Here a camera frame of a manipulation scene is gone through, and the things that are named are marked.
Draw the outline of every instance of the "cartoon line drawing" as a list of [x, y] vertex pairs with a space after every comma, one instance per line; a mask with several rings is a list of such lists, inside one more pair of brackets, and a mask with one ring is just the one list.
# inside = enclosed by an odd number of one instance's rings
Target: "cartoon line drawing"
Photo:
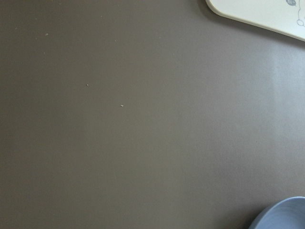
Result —
[[[296, 1], [295, 0], [286, 0], [288, 5], [290, 6], [296, 6]], [[305, 1], [304, 0], [299, 0], [299, 11], [298, 11], [298, 20], [296, 23], [299, 26], [305, 26]]]

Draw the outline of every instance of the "gray tabletop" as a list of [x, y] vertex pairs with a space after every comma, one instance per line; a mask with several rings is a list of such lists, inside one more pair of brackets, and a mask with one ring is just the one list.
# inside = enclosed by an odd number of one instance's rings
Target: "gray tabletop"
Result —
[[0, 228], [246, 229], [305, 195], [304, 42], [200, 0], [0, 6]]

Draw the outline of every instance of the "blue bowl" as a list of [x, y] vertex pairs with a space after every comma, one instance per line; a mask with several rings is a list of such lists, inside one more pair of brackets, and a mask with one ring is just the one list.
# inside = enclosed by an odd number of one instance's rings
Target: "blue bowl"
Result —
[[305, 197], [291, 197], [266, 208], [249, 229], [305, 229]]

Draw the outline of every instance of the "bowl rim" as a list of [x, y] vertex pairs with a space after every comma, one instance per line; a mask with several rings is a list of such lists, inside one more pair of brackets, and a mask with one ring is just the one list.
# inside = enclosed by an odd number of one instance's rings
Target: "bowl rim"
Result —
[[279, 205], [285, 203], [285, 202], [288, 202], [290, 200], [293, 200], [293, 199], [304, 199], [305, 200], [305, 197], [289, 197], [289, 198], [286, 198], [286, 199], [283, 199], [269, 207], [266, 207], [256, 218], [255, 220], [252, 222], [251, 226], [249, 227], [249, 229], [257, 229], [257, 227], [259, 226], [259, 224], [262, 222], [262, 219], [270, 212], [272, 211], [274, 208], [278, 207]]

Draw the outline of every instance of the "white cutting board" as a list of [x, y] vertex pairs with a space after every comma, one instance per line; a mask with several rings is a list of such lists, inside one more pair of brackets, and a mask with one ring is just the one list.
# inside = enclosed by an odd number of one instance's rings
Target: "white cutting board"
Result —
[[305, 41], [305, 0], [206, 0], [220, 16]]

